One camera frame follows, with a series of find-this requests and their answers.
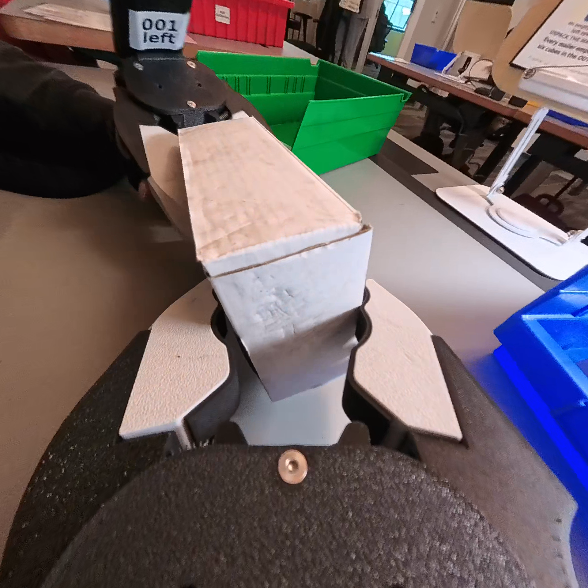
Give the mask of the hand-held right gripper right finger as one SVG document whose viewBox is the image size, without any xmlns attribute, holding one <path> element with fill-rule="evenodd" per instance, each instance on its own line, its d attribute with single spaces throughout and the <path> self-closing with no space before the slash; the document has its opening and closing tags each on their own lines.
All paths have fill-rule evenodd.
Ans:
<svg viewBox="0 0 588 588">
<path fill-rule="evenodd" d="M 400 447 L 412 434 L 453 443 L 463 433 L 433 335 L 401 300 L 366 281 L 342 407 L 372 445 Z"/>
</svg>

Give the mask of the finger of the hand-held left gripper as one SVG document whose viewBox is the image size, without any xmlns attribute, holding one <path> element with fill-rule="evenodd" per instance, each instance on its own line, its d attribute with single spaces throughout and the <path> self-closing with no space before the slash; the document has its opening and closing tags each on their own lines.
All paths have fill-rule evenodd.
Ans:
<svg viewBox="0 0 588 588">
<path fill-rule="evenodd" d="M 149 167 L 148 184 L 158 205 L 179 234 L 193 241 L 179 139 L 159 126 L 139 127 Z"/>
</svg>

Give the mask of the green plastic bin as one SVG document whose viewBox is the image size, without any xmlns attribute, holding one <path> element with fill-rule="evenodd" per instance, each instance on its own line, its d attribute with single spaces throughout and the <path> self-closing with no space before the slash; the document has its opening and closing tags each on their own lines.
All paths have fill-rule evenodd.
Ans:
<svg viewBox="0 0 588 588">
<path fill-rule="evenodd" d="M 412 95 L 323 60 L 210 51 L 196 59 L 248 100 L 318 175 L 379 153 Z"/>
</svg>

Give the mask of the blue plastic bin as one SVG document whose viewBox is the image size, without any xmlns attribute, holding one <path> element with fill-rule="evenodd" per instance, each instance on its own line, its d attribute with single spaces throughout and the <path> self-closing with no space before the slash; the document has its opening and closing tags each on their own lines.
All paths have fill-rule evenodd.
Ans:
<svg viewBox="0 0 588 588">
<path fill-rule="evenodd" d="M 494 333 L 494 357 L 538 423 L 537 451 L 587 511 L 587 268 Z"/>
</svg>

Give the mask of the small blue bin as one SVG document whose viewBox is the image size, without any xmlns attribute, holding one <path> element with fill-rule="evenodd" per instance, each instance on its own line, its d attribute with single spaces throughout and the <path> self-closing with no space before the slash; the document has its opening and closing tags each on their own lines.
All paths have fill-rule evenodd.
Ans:
<svg viewBox="0 0 588 588">
<path fill-rule="evenodd" d="M 416 43 L 410 56 L 410 63 L 435 72 L 443 72 L 451 66 L 457 56 L 456 53 L 451 51 Z"/>
</svg>

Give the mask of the grey desk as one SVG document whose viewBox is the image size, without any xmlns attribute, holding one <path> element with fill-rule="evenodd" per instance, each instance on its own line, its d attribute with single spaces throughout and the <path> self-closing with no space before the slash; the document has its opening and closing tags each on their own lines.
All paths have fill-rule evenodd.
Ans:
<svg viewBox="0 0 588 588">
<path fill-rule="evenodd" d="M 470 180 L 391 131 L 375 161 L 323 179 L 373 226 L 368 277 L 496 398 L 494 329 L 555 281 L 438 201 Z M 125 183 L 81 199 L 1 192 L 1 551 L 49 442 L 135 335 L 204 280 L 194 246 Z"/>
</svg>

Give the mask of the red plastic bin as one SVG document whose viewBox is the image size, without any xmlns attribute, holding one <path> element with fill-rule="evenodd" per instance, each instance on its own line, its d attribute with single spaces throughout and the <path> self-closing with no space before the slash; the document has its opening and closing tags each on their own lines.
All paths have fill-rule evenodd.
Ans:
<svg viewBox="0 0 588 588">
<path fill-rule="evenodd" d="M 282 48 L 293 1 L 193 1 L 188 32 Z"/>
</svg>

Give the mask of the white tabletop device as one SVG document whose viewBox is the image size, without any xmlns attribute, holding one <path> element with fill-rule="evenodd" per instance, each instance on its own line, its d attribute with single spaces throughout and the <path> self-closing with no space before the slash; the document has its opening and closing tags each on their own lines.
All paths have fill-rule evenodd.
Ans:
<svg viewBox="0 0 588 588">
<path fill-rule="evenodd" d="M 461 51 L 442 70 L 442 75 L 453 79 L 463 79 L 468 76 L 472 67 L 480 61 L 481 55 L 471 51 Z"/>
</svg>

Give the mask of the person's left forearm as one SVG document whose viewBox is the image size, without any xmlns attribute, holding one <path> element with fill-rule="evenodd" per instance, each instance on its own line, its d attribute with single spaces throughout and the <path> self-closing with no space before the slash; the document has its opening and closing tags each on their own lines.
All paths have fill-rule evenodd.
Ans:
<svg viewBox="0 0 588 588">
<path fill-rule="evenodd" d="M 1 41 L 1 190 L 72 199 L 128 174 L 114 101 Z"/>
</svg>

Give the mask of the black office chair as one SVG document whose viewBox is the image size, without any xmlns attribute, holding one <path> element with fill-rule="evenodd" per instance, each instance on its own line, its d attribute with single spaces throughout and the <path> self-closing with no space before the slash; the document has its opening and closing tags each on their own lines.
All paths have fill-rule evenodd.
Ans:
<svg viewBox="0 0 588 588">
<path fill-rule="evenodd" d="M 453 134 L 453 139 L 449 143 L 451 150 L 454 150 L 462 130 L 463 121 L 458 109 L 460 102 L 449 96 L 443 98 L 424 84 L 418 85 L 411 92 L 411 101 L 418 102 L 426 110 L 422 129 L 419 135 L 411 138 L 411 141 L 435 157 L 443 159 L 443 126 L 447 126 Z"/>
</svg>

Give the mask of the white cardboard box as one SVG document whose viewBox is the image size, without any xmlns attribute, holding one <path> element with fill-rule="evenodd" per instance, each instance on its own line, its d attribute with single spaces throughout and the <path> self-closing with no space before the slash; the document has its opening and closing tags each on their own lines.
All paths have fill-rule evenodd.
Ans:
<svg viewBox="0 0 588 588">
<path fill-rule="evenodd" d="M 344 374 L 371 226 L 253 117 L 178 138 L 197 260 L 271 400 Z"/>
</svg>

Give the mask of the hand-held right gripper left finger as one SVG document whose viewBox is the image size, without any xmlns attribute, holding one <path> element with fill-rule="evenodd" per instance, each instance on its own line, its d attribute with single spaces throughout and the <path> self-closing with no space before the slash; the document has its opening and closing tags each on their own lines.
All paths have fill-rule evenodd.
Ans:
<svg viewBox="0 0 588 588">
<path fill-rule="evenodd" d="M 149 331 L 120 437 L 171 432 L 184 449 L 214 437 L 240 401 L 232 342 L 211 285 L 197 285 L 169 306 Z"/>
</svg>

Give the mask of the window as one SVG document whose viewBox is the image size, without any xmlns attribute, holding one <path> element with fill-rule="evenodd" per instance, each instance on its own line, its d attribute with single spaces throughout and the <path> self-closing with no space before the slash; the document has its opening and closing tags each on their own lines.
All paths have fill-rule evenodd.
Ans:
<svg viewBox="0 0 588 588">
<path fill-rule="evenodd" d="M 404 33 L 416 1 L 384 1 L 385 15 L 393 31 Z"/>
</svg>

